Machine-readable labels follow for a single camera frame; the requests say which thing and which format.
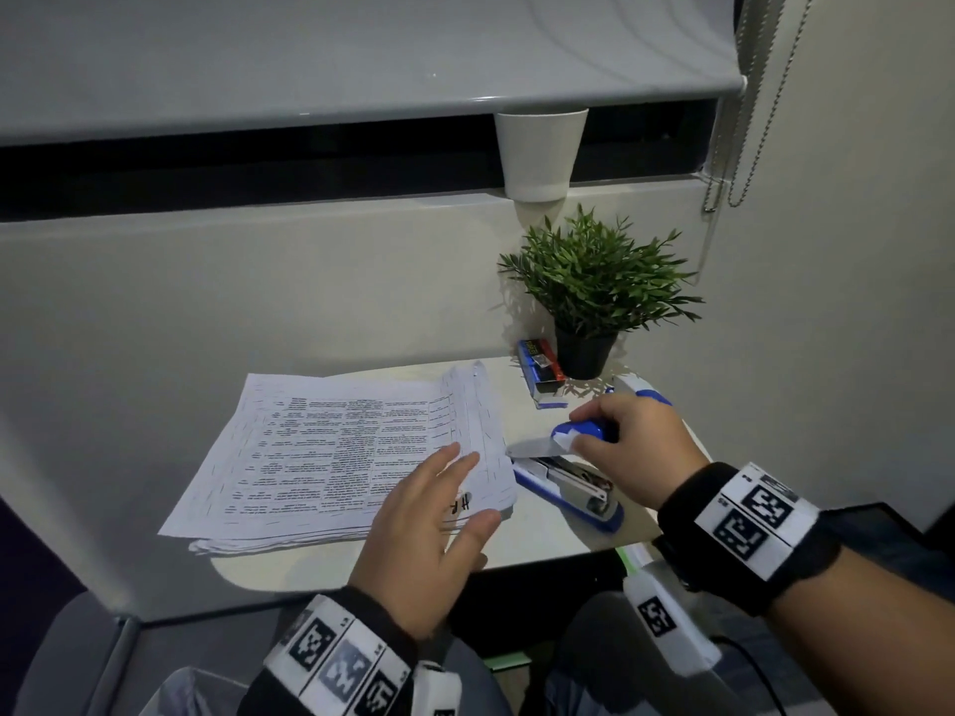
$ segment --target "white pot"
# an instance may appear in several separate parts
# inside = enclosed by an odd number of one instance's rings
[[[507,197],[525,203],[560,200],[570,187],[587,109],[494,115]]]

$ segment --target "roller blind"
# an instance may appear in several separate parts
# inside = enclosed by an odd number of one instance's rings
[[[714,97],[733,0],[0,0],[0,144]]]

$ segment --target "table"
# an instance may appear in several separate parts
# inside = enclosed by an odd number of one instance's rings
[[[342,376],[405,381],[430,380],[437,379],[455,364],[471,361],[413,364]],[[482,361],[498,397],[504,439],[508,444],[546,436],[555,425],[567,420],[567,413],[571,408],[595,394],[602,393],[614,374],[627,371],[618,364],[611,364],[600,380],[569,383],[569,408],[538,409],[527,392],[527,385],[516,357],[496,357]],[[689,433],[700,445],[692,430],[689,430]],[[497,532],[484,548],[488,557],[487,567],[499,568],[606,550],[649,540],[660,534],[655,514],[628,500],[622,493],[620,500],[626,513],[624,525],[614,535],[608,536],[518,486],[518,499],[513,514],[501,522]],[[310,592],[344,585],[363,542],[332,542],[271,553],[210,559],[221,577],[248,590]]]

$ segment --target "potted plant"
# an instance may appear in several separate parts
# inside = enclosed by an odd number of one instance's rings
[[[681,294],[694,272],[681,270],[686,259],[664,252],[680,232],[638,246],[627,236],[627,218],[607,225],[580,204],[566,221],[562,231],[544,217],[543,227],[527,230],[520,252],[502,254],[498,266],[554,317],[557,359],[568,377],[599,377],[622,331],[700,318],[684,307],[703,299]]]

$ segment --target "paper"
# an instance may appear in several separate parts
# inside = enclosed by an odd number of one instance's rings
[[[480,461],[449,525],[513,505],[514,473],[480,362],[438,382],[249,374],[160,535],[199,538],[192,550],[217,553],[364,537],[394,485],[452,442]]]

